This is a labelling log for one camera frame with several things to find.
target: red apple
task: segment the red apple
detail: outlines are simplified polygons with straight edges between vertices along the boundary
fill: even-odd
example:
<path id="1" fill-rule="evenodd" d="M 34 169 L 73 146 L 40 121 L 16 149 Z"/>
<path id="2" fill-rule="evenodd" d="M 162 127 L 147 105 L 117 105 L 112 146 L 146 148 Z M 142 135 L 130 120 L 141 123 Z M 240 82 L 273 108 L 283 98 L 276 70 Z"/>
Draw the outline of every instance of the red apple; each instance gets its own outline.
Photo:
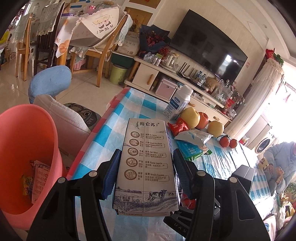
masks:
<path id="1" fill-rule="evenodd" d="M 201 130 L 201 129 L 204 129 L 209 123 L 209 117 L 207 116 L 206 113 L 203 113 L 203 112 L 199 112 L 199 115 L 200 115 L 200 121 L 195 128 Z"/>

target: washing machine door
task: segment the washing machine door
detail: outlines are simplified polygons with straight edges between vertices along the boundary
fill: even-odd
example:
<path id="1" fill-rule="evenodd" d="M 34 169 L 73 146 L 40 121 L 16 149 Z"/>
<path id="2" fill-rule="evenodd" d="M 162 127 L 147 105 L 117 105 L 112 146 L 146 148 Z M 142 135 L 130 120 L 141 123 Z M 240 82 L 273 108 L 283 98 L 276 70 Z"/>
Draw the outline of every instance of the washing machine door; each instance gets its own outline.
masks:
<path id="1" fill-rule="evenodd" d="M 264 151 L 270 144 L 271 139 L 270 137 L 264 138 L 262 141 L 260 141 L 260 143 L 257 145 L 255 152 L 256 153 L 261 153 L 262 151 Z"/>

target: green plant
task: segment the green plant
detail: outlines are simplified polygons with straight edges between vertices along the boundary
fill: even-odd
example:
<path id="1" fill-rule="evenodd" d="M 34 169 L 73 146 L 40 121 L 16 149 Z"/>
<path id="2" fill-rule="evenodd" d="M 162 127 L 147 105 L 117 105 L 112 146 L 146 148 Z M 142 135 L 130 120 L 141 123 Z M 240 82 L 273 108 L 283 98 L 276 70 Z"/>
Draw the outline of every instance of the green plant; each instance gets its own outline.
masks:
<path id="1" fill-rule="evenodd" d="M 279 54 L 274 53 L 274 59 L 283 67 L 284 61 L 282 60 L 282 58 Z"/>

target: dining table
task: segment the dining table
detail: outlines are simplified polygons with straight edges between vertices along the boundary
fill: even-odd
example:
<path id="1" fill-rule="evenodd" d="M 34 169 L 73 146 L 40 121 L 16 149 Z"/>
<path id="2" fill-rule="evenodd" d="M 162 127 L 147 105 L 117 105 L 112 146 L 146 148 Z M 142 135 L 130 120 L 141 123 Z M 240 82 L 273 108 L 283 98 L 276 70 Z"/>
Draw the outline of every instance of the dining table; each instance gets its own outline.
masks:
<path id="1" fill-rule="evenodd" d="M 116 149 L 122 149 L 127 124 L 130 118 L 156 118 L 169 121 L 163 111 L 167 103 L 136 89 L 126 87 L 108 104 L 108 108 L 92 130 L 87 141 L 78 153 L 67 175 L 68 180 L 83 177 L 91 170 L 96 170 L 101 163 L 111 159 Z M 172 151 L 178 148 L 172 133 L 168 131 Z M 257 156 L 240 143 L 236 148 L 222 148 L 215 138 L 206 146 L 211 155 L 203 155 L 193 162 L 199 170 L 204 170 L 214 178 L 228 179 L 241 165 L 255 168 L 255 175 L 249 197 L 253 201 L 262 219 L 274 206 L 268 183 L 263 171 L 257 167 Z M 124 240 L 183 240 L 183 237 L 163 222 L 163 217 L 133 217 L 117 215 L 112 209 L 112 195 L 101 201 L 101 208 L 109 234 L 113 241 Z M 80 198 L 75 200 L 77 230 L 80 240 L 86 240 Z"/>
<path id="2" fill-rule="evenodd" d="M 57 65 L 66 64 L 69 46 L 80 48 L 95 46 L 116 29 L 118 22 L 124 15 L 125 13 L 118 6 L 101 9 L 92 15 L 62 14 L 55 38 Z M 39 23 L 39 19 L 32 22 L 31 41 L 37 40 L 38 32 L 41 31 Z"/>

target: drawer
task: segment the drawer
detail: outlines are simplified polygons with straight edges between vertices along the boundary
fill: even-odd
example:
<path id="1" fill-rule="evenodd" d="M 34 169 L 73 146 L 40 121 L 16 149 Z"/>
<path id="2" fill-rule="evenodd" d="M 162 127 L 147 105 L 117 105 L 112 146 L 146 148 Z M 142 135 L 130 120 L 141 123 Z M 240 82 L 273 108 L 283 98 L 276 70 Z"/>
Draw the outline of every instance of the drawer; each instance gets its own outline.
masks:
<path id="1" fill-rule="evenodd" d="M 219 119 L 219 122 L 221 122 L 223 125 L 226 125 L 228 122 L 228 119 L 226 117 L 224 117 L 222 114 L 217 113 L 216 111 L 214 111 L 211 107 L 209 107 L 206 112 L 205 112 L 208 117 L 209 117 L 209 121 L 214 121 L 214 116 L 216 118 Z"/>
<path id="2" fill-rule="evenodd" d="M 158 74 L 158 70 L 150 68 L 147 65 L 140 64 L 140 67 L 132 83 L 142 87 L 145 90 L 149 90 L 157 74 Z"/>
<path id="3" fill-rule="evenodd" d="M 194 98 L 190 98 L 190 102 L 191 104 L 195 105 L 195 106 L 192 106 L 190 104 L 188 104 L 186 106 L 186 108 L 188 107 L 193 107 L 197 112 L 206 112 L 206 110 L 208 109 L 207 106 L 205 106 L 203 103 L 199 102 L 198 100 L 194 99 Z"/>

